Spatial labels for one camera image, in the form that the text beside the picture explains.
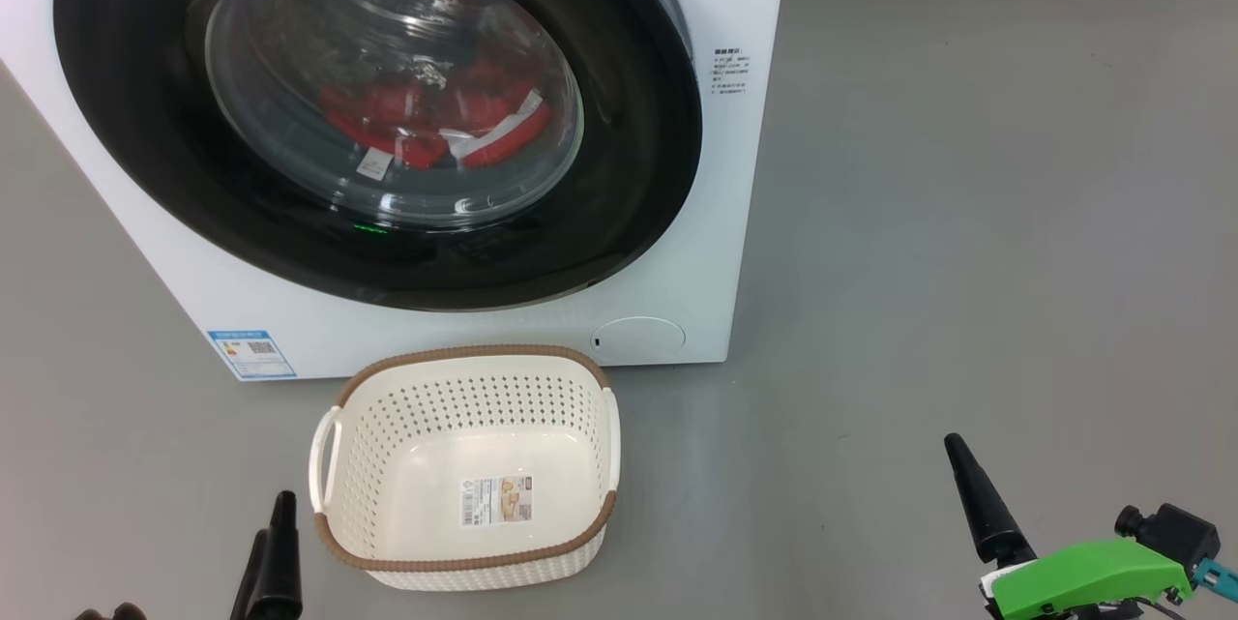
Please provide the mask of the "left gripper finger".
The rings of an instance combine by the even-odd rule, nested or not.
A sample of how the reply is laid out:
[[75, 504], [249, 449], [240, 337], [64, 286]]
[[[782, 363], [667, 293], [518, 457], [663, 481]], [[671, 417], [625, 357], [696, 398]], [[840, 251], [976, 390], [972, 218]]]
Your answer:
[[279, 493], [253, 584], [253, 619], [300, 619], [302, 603], [297, 502], [288, 489]]
[[251, 554], [249, 554], [248, 566], [245, 566], [245, 570], [243, 572], [235, 601], [232, 606], [232, 620], [245, 620], [249, 618], [253, 594], [255, 594], [259, 583], [259, 573], [265, 557], [266, 538], [267, 531], [265, 531], [265, 528], [259, 528], [255, 537], [253, 537]]

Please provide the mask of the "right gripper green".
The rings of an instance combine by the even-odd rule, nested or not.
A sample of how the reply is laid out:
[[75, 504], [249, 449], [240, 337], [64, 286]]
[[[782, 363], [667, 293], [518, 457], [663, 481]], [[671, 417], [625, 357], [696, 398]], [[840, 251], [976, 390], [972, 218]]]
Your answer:
[[983, 563], [1013, 566], [982, 575], [980, 592], [1000, 619], [1055, 618], [1088, 605], [1159, 598], [1175, 590], [1188, 601], [1184, 567], [1132, 538], [1066, 546], [1037, 558], [963, 436], [943, 438], [976, 553]]

